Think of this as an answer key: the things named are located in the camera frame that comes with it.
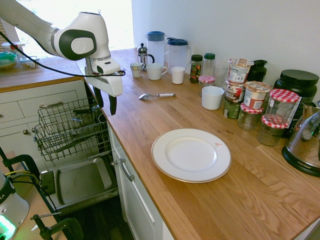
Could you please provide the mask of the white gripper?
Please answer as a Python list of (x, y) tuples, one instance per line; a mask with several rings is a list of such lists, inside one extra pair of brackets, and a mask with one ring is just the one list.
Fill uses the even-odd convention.
[(115, 115), (117, 110), (116, 97), (123, 93), (122, 77), (118, 72), (115, 73), (115, 76), (93, 76), (87, 66), (84, 67), (84, 72), (86, 74), (86, 82), (94, 86), (94, 95), (99, 107), (104, 107), (104, 100), (101, 94), (102, 90), (103, 92), (109, 94), (108, 99), (110, 114), (112, 116)]

